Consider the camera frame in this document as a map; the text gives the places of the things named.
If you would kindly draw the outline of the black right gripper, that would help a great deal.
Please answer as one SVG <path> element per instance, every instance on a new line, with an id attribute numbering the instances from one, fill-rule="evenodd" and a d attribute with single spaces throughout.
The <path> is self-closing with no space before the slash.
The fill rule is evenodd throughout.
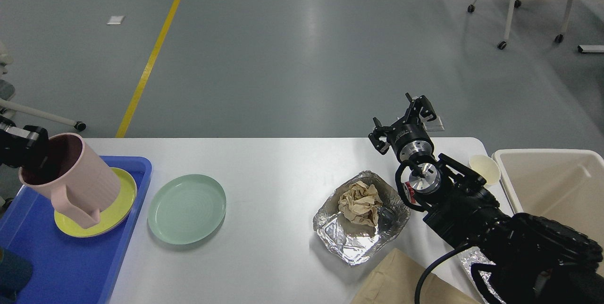
<path id="1" fill-rule="evenodd" d="M 393 126 L 384 126 L 377 117 L 373 117 L 375 127 L 368 134 L 373 149 L 380 155 L 385 155 L 391 146 L 399 162 L 419 156 L 432 156 L 434 153 L 434 144 L 422 126 L 426 122 L 437 120 L 431 102 L 424 95 L 413 98 L 406 93 L 405 97 L 409 101 L 409 107 L 402 118 L 403 125 L 394 126 L 393 130 Z"/>

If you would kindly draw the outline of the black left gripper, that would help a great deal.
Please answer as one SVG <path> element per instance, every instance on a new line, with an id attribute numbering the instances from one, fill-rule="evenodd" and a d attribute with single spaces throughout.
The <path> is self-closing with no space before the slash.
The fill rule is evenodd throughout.
<path id="1" fill-rule="evenodd" d="M 62 154 L 48 153 L 45 128 L 27 125 L 19 128 L 13 122 L 0 125 L 0 162 L 12 168 L 23 167 L 21 178 L 26 184 L 46 184 L 58 179 Z"/>

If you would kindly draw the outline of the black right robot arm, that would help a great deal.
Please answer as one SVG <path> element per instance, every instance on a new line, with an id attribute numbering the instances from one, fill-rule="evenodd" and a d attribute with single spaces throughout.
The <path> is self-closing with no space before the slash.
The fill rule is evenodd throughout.
<path id="1" fill-rule="evenodd" d="M 395 186 L 403 203 L 425 213 L 425 224 L 453 248 L 421 274 L 414 302 L 438 265 L 477 247 L 490 263 L 473 263 L 470 275 L 489 304 L 601 304 L 602 247 L 555 220 L 503 213 L 482 175 L 444 153 L 434 155 L 424 127 L 437 119 L 429 99 L 406 98 L 405 115 L 388 126 L 373 118 L 368 137 L 380 154 L 395 152 Z"/>

